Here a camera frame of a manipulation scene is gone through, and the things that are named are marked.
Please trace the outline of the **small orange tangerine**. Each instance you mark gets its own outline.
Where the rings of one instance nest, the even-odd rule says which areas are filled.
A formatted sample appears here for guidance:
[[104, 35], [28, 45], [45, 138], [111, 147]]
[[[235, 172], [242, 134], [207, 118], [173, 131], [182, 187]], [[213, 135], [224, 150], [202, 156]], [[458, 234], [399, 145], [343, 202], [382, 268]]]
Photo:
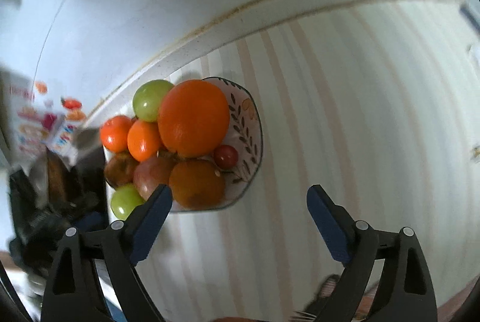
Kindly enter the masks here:
[[128, 151], [138, 162], [143, 162], [163, 148], [157, 123], [136, 120], [127, 136]]

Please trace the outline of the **striped cat table mat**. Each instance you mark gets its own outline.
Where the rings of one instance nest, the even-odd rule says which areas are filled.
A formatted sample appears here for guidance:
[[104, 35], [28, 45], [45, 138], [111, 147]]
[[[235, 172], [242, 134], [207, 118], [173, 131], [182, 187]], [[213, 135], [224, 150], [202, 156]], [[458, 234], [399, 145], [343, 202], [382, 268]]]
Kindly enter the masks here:
[[411, 227], [438, 303], [479, 274], [479, 33], [457, 2], [363, 4], [293, 20], [172, 73], [230, 78], [263, 127], [233, 206], [168, 217], [138, 272], [167, 320], [287, 320], [342, 267], [307, 189], [376, 229]]

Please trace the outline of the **small red cherry tomato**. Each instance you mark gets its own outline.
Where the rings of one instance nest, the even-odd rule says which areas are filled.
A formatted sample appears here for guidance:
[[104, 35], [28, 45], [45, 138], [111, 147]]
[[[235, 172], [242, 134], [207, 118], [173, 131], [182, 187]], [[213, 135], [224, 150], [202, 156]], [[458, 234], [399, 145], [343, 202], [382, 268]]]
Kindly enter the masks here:
[[230, 170], [239, 161], [238, 151], [231, 145], [220, 145], [213, 151], [212, 158], [217, 167], [223, 170]]

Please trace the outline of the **brown red fruit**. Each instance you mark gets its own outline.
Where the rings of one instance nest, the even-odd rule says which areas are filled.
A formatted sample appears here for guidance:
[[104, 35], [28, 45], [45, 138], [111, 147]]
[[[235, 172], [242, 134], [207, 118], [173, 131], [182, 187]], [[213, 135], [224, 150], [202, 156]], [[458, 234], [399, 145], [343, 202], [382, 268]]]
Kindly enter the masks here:
[[113, 189], [133, 182], [139, 162], [128, 151], [115, 154], [104, 168], [106, 183]]

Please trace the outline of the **dark orange front fruit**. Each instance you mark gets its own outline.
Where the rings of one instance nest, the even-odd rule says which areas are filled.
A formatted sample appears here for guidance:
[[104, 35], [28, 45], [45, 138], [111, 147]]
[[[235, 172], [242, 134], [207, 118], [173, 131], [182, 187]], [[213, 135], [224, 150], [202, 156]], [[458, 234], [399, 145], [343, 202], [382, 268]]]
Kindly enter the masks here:
[[225, 196], [225, 179], [221, 171], [205, 159], [177, 163], [168, 186], [173, 199], [182, 207], [202, 210], [219, 205]]

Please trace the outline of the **green apple at front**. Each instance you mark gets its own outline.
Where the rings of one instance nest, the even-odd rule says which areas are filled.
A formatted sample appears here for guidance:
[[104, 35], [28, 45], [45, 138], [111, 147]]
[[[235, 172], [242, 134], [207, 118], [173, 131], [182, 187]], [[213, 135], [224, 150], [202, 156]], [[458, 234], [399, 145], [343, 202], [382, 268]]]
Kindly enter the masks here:
[[137, 206], [141, 206], [145, 200], [137, 191], [133, 183], [120, 186], [112, 194], [110, 208], [118, 220], [126, 220]]

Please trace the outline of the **large orange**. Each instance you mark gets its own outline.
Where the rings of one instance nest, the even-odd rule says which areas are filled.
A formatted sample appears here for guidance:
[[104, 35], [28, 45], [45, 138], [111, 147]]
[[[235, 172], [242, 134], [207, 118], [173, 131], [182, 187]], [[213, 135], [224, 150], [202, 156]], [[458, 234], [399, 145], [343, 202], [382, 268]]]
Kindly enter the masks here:
[[158, 113], [163, 144], [183, 158], [210, 154], [223, 142], [229, 126], [230, 109], [224, 93], [203, 80], [174, 86]]

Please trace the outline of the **reddish green apple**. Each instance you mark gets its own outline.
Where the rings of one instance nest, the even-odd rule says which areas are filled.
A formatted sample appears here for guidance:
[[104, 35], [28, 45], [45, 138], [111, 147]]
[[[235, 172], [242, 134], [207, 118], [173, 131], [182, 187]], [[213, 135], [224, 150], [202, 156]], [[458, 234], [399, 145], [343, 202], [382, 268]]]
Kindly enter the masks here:
[[167, 157], [152, 157], [140, 163], [133, 176], [139, 195], [146, 201], [159, 185], [168, 185], [176, 161]]

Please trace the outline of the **green apple at back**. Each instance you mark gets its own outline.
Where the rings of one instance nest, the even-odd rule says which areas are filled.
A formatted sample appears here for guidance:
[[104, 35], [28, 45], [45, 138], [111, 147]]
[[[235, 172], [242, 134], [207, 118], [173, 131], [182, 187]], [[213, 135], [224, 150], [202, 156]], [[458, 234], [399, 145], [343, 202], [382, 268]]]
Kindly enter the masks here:
[[133, 111], [139, 120], [156, 122], [160, 105], [174, 87], [169, 81], [152, 80], [140, 86], [133, 97]]

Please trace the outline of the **colourful wall sticker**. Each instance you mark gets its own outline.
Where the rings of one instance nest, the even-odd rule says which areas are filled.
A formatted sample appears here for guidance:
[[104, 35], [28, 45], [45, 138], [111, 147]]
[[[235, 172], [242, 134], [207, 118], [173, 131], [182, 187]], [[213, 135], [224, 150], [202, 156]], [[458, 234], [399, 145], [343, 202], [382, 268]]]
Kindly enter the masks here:
[[45, 82], [1, 70], [1, 154], [10, 166], [28, 164], [46, 150], [67, 153], [85, 119], [80, 100], [55, 98]]

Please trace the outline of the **orange tomato at end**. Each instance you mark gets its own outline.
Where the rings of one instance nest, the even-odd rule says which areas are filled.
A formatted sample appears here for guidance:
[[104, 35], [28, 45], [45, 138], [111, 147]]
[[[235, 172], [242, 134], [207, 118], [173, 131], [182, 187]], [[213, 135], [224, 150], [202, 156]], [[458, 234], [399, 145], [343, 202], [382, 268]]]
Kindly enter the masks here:
[[132, 125], [133, 120], [124, 115], [110, 118], [99, 129], [101, 143], [113, 153], [126, 151], [128, 131]]

